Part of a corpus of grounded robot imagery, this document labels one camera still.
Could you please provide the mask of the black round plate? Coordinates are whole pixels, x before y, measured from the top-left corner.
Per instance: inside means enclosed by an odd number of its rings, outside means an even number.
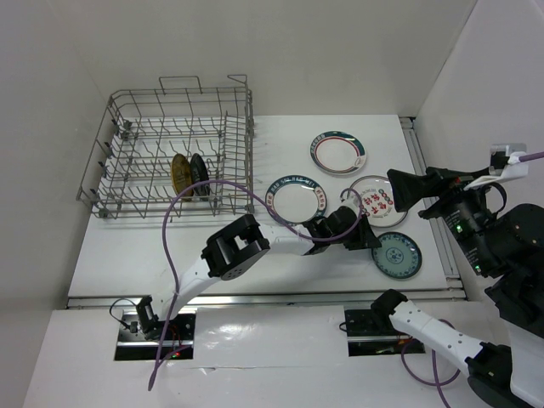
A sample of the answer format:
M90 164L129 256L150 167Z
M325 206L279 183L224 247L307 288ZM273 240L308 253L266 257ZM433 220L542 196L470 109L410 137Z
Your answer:
M190 159L190 171L191 179L194 184L209 180L206 164L198 153L193 154ZM193 189L193 191L194 195L201 201L209 201L211 189L208 184L198 185Z

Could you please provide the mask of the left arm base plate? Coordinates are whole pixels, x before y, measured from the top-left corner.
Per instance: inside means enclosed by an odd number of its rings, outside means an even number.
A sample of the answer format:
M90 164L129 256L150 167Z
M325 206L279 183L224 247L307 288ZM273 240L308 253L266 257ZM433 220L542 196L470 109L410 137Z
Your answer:
M139 318L137 304L130 298L116 299L108 309L109 316L118 324L114 361L154 360L161 349L160 358L168 355L170 360L192 360L194 358L194 339L196 314L175 315L168 323L162 340L164 323L150 321L146 326Z

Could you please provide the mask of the yellow patterned plate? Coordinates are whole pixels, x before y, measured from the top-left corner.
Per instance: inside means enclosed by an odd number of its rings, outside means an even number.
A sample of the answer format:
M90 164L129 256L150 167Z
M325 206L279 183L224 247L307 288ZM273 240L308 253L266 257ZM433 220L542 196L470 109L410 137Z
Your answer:
M171 180L177 195L193 184L190 162L183 154L176 154L171 161Z

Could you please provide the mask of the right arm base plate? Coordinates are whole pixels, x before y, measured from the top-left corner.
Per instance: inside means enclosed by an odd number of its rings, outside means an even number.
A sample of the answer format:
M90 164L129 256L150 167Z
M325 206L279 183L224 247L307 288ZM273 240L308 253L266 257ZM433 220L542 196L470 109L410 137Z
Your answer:
M338 328L347 337L350 357L425 353L421 342L396 331L370 309L345 309Z

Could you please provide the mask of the white plate teal lettered rim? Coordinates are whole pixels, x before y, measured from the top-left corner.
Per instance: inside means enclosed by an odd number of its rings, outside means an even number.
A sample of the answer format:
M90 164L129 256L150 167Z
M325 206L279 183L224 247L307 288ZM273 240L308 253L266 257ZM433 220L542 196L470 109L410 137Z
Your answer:
M323 187L303 175L286 175L274 181L266 191L266 204L289 224L302 224L324 216L327 196Z

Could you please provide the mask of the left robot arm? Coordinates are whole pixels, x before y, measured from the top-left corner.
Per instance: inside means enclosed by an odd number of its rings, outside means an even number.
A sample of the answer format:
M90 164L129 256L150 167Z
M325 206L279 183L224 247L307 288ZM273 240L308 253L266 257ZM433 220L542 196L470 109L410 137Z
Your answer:
M382 246L367 216L346 206L330 216L317 216L297 227L261 225L251 214L239 217L211 235L194 262L176 271L163 239L173 286L143 297L136 306L137 327L148 340L167 331L167 324L190 300L220 281L232 281L245 274L267 253L312 256L331 245L349 251Z

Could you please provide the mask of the blue white patterned plate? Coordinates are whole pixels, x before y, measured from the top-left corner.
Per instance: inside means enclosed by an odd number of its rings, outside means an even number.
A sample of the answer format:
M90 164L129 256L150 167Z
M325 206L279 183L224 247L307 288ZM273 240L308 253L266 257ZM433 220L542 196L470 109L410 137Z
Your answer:
M408 280L422 267L422 252L408 235L386 232L378 236L380 247L371 249L371 257L378 269L395 280Z

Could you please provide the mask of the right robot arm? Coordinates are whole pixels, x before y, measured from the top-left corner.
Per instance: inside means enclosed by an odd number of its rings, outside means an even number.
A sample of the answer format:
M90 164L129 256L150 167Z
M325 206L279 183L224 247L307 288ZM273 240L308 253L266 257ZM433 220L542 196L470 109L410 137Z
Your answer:
M494 282L487 300L456 306L457 331L401 292L390 289L371 305L375 330L393 329L423 343L453 364L490 407L543 405L543 209L522 203L492 212L486 194L506 191L474 173L430 167L423 175L390 169L397 211L424 198L434 204L422 219L443 220L472 271Z

